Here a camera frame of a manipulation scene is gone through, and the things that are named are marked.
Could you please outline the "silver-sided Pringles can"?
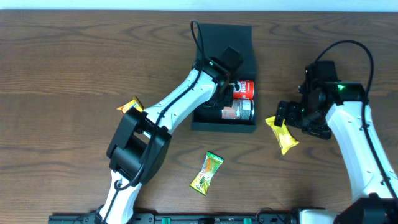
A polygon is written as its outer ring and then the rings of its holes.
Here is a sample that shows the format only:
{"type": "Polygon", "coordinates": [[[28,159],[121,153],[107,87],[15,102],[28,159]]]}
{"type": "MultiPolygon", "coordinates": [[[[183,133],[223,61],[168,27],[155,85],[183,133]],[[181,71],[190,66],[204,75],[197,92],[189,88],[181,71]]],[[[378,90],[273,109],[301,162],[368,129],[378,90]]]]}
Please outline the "silver-sided Pringles can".
{"type": "Polygon", "coordinates": [[[234,99],[231,107],[221,110],[222,119],[251,121],[254,118],[254,101],[250,99],[234,99]]]}

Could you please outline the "red Pringles can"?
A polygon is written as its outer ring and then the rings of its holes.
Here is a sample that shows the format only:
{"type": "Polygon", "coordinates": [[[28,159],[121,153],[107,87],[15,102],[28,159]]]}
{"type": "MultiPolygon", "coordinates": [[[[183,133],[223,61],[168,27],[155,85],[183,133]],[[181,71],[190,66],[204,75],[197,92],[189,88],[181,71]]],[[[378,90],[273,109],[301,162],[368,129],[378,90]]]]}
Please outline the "red Pringles can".
{"type": "Polygon", "coordinates": [[[233,87],[233,99],[252,100],[254,98],[253,80],[238,80],[229,85],[233,87]]]}

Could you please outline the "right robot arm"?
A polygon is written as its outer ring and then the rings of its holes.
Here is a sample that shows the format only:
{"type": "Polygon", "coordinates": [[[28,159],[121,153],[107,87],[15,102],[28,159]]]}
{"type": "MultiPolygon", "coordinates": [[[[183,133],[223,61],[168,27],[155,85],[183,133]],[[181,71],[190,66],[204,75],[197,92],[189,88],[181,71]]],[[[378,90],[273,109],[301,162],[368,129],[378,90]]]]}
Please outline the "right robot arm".
{"type": "Polygon", "coordinates": [[[274,124],[321,139],[335,137],[351,184],[353,203],[342,212],[300,208],[290,223],[397,223],[397,175],[374,129],[362,84],[343,82],[332,61],[305,69],[299,102],[280,101],[274,124]]]}

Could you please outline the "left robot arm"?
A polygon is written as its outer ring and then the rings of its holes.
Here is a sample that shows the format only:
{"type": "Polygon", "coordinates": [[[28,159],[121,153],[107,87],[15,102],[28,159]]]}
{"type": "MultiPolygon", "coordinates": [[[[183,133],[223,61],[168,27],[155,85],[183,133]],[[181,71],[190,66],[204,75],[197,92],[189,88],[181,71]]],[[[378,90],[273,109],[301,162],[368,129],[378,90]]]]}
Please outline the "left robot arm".
{"type": "Polygon", "coordinates": [[[231,106],[232,82],[238,79],[241,54],[232,47],[220,57],[202,56],[188,77],[157,104],[139,111],[128,109],[109,144],[112,183],[95,223],[127,223],[140,188],[160,169],[172,133],[195,109],[231,106]]]}

